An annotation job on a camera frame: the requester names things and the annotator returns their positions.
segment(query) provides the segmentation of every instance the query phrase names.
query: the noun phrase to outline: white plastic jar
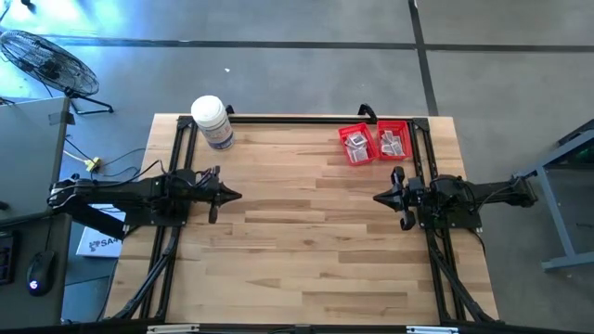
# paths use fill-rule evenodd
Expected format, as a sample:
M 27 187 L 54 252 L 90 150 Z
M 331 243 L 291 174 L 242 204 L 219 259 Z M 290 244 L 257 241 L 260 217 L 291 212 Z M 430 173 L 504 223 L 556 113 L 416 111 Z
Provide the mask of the white plastic jar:
M 233 129 L 218 97 L 199 97 L 192 103 L 191 113 L 211 148 L 226 149 L 233 145 Z

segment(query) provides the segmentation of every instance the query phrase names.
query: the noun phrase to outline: electric fan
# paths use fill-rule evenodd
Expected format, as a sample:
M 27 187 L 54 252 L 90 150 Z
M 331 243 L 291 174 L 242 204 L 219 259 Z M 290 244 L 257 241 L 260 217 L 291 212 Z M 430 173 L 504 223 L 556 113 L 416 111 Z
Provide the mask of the electric fan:
M 79 115 L 113 112 L 111 105 L 89 98 L 99 90 L 97 77 L 70 52 L 29 32 L 12 30 L 0 35 L 0 49 L 22 71 L 43 84 L 64 92 L 69 98 L 81 98 L 106 109 L 79 111 Z

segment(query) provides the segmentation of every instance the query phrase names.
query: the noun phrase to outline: fan stand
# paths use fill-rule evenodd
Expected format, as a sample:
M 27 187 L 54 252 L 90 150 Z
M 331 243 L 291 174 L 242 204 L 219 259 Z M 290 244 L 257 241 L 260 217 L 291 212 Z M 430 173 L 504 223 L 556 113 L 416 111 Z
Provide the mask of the fan stand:
M 72 108 L 74 109 L 74 112 L 76 112 L 77 115 L 90 115 L 90 114 L 103 113 L 103 112 L 108 112 L 108 113 L 112 113 L 113 112 L 113 108 L 111 107 L 111 105 L 109 105 L 107 103 L 103 103 L 101 101 L 97 101 L 97 100 L 95 100 L 93 98 L 90 98 L 90 97 L 81 96 L 80 94 L 77 94 L 76 92 L 74 92 L 71 88 L 66 88 L 64 90 L 64 95 L 66 95 L 68 98 L 81 98 L 83 100 L 87 100 L 89 102 L 93 102 L 95 104 L 98 104 L 99 106 L 107 107 L 107 109 L 90 110 L 90 111 L 79 111 L 78 108 L 76 108 L 76 105 L 74 104 L 74 101 L 71 101 Z

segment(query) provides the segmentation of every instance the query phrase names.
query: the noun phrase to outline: yellow connector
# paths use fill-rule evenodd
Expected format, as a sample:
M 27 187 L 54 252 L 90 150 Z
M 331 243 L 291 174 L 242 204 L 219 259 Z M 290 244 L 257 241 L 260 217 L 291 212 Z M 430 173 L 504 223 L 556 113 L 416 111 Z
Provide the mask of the yellow connector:
M 98 157 L 95 157 L 92 161 L 85 160 L 84 164 L 86 165 L 86 171 L 90 173 L 90 172 L 93 172 L 94 170 L 98 169 L 100 162 L 101 162 L 101 159 Z

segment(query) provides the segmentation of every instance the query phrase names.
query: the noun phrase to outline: white container lid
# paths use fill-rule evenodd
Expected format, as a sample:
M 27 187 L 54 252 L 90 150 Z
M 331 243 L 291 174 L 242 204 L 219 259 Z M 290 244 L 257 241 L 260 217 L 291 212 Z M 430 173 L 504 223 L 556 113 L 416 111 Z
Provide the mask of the white container lid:
M 190 109 L 198 126 L 212 127 L 226 118 L 225 106 L 216 96 L 201 96 L 192 103 Z

